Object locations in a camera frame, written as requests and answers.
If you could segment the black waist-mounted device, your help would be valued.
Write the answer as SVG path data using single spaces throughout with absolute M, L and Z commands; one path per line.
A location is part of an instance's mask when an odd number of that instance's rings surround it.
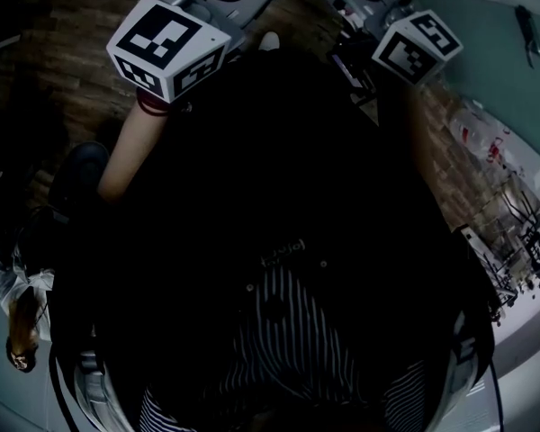
M 377 88 L 372 77 L 371 57 L 378 42 L 371 36 L 345 38 L 340 35 L 327 58 L 345 79 L 353 104 L 367 119 L 379 125 Z

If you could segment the person's striped shirt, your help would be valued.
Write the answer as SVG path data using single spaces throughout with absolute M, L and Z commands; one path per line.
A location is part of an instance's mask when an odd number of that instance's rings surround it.
M 273 268 L 250 294 L 221 374 L 170 409 L 150 385 L 141 432 L 425 432 L 425 364 L 401 368 L 381 395 L 301 280 Z

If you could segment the black chair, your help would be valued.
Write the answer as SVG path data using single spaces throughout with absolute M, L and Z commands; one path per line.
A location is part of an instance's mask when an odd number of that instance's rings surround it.
M 74 147 L 51 183 L 49 206 L 71 217 L 94 197 L 108 160 L 108 151 L 99 142 L 87 141 Z

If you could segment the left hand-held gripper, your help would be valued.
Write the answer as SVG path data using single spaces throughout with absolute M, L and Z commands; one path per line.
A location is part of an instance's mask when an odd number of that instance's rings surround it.
M 139 0 L 107 44 L 119 74 L 174 102 L 219 70 L 272 0 Z

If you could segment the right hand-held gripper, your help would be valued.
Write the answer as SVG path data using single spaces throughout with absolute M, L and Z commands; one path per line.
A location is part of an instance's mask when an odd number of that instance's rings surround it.
M 379 41 L 372 61 L 413 86 L 426 83 L 463 50 L 446 23 L 419 0 L 328 0 L 343 15 L 371 17 Z

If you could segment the person's black vest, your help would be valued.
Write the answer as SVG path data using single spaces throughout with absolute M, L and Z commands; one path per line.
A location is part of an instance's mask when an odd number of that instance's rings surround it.
M 230 361 L 265 273 L 298 277 L 372 392 L 421 360 L 427 427 L 476 384 L 494 349 L 486 274 L 410 154 L 404 89 L 377 71 L 379 125 L 335 71 L 275 49 L 230 62 L 168 105 L 117 203 L 71 217 L 52 342 L 81 409 L 140 430 L 146 389 L 188 407 Z

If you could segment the small dark tool on table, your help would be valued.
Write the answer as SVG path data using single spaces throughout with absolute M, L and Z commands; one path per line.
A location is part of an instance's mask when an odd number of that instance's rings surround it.
M 518 5 L 515 8 L 515 16 L 524 38 L 527 63 L 534 69 L 533 56 L 540 58 L 540 40 L 534 18 L 523 5 Z

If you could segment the person's left forearm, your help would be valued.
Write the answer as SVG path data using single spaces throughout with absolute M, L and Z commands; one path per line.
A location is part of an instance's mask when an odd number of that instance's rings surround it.
M 124 121 L 97 187 L 107 203 L 117 203 L 156 146 L 167 123 L 167 112 L 136 102 Z

